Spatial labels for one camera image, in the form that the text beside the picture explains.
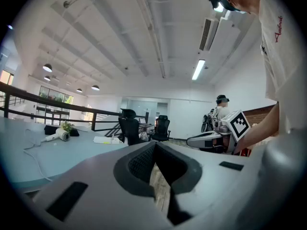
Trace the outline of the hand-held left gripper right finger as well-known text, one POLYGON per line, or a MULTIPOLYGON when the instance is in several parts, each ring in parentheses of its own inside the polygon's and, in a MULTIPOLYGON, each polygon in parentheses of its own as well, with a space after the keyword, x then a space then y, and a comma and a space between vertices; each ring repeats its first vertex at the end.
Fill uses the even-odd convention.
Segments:
POLYGON ((163 226, 260 226, 254 197, 263 148, 250 157, 215 154, 158 142, 155 157, 171 183, 163 226))

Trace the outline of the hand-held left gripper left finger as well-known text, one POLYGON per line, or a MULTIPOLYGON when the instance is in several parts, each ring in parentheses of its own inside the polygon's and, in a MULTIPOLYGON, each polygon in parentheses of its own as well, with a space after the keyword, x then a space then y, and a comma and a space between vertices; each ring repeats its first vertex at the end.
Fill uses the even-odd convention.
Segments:
POLYGON ((168 230, 149 180, 154 142, 78 163, 44 186, 28 205, 51 230, 168 230))

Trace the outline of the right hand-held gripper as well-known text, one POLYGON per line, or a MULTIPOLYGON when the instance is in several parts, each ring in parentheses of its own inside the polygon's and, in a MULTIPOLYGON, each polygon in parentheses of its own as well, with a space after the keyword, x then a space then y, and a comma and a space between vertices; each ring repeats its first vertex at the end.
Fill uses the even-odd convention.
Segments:
POLYGON ((217 153, 234 154, 238 142, 250 130, 250 125, 242 112, 236 110, 219 121, 214 121, 213 131, 190 137, 186 144, 199 150, 214 150, 217 153))

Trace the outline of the white power strip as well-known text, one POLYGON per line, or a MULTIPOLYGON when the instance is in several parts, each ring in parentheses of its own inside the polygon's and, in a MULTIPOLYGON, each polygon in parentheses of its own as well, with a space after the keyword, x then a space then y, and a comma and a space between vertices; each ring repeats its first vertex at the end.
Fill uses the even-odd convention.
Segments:
POLYGON ((97 144, 120 144, 122 141, 120 141, 118 138, 115 138, 113 143, 111 143, 111 137, 100 137, 95 136, 93 139, 94 143, 97 144))

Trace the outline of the person's right forearm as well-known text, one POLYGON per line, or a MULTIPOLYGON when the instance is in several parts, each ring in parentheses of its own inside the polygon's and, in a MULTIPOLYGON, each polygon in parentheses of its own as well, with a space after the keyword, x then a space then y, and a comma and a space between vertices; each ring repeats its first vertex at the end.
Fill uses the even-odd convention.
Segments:
POLYGON ((255 145, 258 142, 275 134, 279 130, 279 102, 271 109, 266 117, 256 126, 252 127, 237 144, 234 154, 255 145))

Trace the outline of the white hair dryer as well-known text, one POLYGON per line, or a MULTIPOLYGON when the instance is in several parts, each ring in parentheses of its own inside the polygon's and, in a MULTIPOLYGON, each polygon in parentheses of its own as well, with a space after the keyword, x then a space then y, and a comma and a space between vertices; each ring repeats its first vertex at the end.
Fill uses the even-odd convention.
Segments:
POLYGON ((70 134, 66 130, 62 128, 57 128, 55 134, 45 137, 41 142, 49 142, 56 139, 61 139, 63 141, 69 141, 70 140, 70 134))

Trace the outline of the brown wooden desk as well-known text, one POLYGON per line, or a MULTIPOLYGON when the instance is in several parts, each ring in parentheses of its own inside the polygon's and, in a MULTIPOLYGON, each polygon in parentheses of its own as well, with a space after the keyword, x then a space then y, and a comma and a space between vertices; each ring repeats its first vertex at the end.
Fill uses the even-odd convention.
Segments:
POLYGON ((146 134, 150 128, 154 127, 154 124, 142 124, 139 123, 139 132, 141 135, 146 134))

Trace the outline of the black office chair with headrest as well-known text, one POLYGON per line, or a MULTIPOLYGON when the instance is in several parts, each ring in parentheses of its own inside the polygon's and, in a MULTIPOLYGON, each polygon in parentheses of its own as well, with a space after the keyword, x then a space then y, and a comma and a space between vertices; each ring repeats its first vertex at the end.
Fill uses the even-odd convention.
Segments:
POLYGON ((136 145, 145 141, 139 137, 139 121, 136 118, 135 111, 121 108, 121 116, 118 118, 119 125, 128 145, 136 145))

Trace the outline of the cream artificial flower bouquet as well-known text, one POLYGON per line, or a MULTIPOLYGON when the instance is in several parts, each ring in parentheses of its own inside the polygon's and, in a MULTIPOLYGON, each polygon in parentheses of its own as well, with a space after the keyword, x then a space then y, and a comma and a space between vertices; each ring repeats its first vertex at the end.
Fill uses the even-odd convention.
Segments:
POLYGON ((63 121, 61 123, 61 126, 60 126, 63 130, 65 130, 66 132, 68 133, 71 133, 71 131, 74 129, 74 124, 68 122, 68 121, 63 121))

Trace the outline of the ceiling tube light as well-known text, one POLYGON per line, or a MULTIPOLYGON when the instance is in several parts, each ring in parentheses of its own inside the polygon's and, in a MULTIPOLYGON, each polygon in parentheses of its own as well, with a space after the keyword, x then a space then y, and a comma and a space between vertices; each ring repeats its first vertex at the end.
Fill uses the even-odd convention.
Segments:
POLYGON ((195 67, 194 73, 192 75, 192 81, 196 81, 202 71, 202 69, 205 67, 206 61, 204 59, 200 59, 195 67))

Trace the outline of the glass entrance doors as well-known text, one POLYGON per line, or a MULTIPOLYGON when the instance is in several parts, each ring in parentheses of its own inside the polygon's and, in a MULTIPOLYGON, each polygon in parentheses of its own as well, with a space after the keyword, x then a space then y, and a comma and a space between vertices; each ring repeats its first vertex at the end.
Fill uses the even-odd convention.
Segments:
MULTIPOLYGON (((44 86, 40 87, 39 96, 49 99, 49 100, 66 103, 66 104, 72 104, 72 101, 73 101, 73 96, 52 90, 50 88, 46 88, 44 86)), ((35 118, 36 123, 60 126, 62 121, 55 120, 52 118, 69 119, 70 109, 37 103, 35 114, 38 116, 46 117, 46 119, 36 117, 35 118)))

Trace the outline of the black metal railing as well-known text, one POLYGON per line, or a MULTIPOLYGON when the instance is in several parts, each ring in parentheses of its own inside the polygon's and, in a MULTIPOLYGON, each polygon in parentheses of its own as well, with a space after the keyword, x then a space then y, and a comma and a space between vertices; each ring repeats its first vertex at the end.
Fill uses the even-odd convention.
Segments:
POLYGON ((19 115, 22 117, 29 117, 29 118, 40 118, 43 120, 51 120, 51 121, 60 121, 60 122, 70 122, 70 123, 87 123, 90 125, 90 129, 94 132, 106 132, 107 136, 111 135, 117 135, 120 130, 120 124, 119 121, 107 121, 105 119, 99 120, 99 116, 106 116, 106 117, 120 117, 122 116, 121 113, 116 113, 116 112, 109 112, 109 111, 104 111, 104 110, 98 110, 98 109, 93 109, 93 108, 87 108, 83 106, 78 106, 78 105, 73 105, 69 103, 63 103, 55 100, 51 100, 45 97, 41 97, 38 95, 34 95, 31 93, 28 93, 24 90, 18 89, 16 87, 7 85, 5 83, 0 82, 0 92, 4 93, 2 96, 4 100, 0 101, 0 111, 3 112, 3 116, 5 118, 9 118, 9 114, 15 114, 19 115), (67 112, 63 112, 60 110, 55 110, 54 112, 50 112, 52 116, 47 116, 48 109, 43 108, 42 106, 39 107, 41 111, 44 111, 44 115, 37 115, 34 113, 27 113, 27 112, 22 112, 22 111, 17 111, 12 108, 12 103, 14 104, 19 101, 20 104, 24 104, 25 102, 30 102, 34 104, 41 104, 44 106, 49 106, 49 107, 58 107, 60 109, 67 109, 70 111, 76 111, 79 112, 80 114, 89 114, 90 117, 87 120, 82 120, 82 119, 70 119, 70 118, 64 118, 62 115, 68 115, 67 112))

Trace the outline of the white ceiling air conditioner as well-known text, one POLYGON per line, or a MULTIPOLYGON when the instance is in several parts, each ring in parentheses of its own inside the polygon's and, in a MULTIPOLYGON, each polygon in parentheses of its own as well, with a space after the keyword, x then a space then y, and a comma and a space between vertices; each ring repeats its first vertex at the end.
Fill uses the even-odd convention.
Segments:
POLYGON ((233 49, 240 34, 240 29, 234 23, 221 17, 205 19, 199 50, 208 51, 211 55, 227 56, 233 49))

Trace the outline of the person's white t-shirt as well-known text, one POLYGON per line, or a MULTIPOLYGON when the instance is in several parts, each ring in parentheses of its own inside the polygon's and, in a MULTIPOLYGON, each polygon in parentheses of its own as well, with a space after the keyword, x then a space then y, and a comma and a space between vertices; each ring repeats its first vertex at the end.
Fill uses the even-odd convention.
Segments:
POLYGON ((281 0, 260 0, 266 98, 279 103, 279 133, 307 127, 307 46, 281 0))

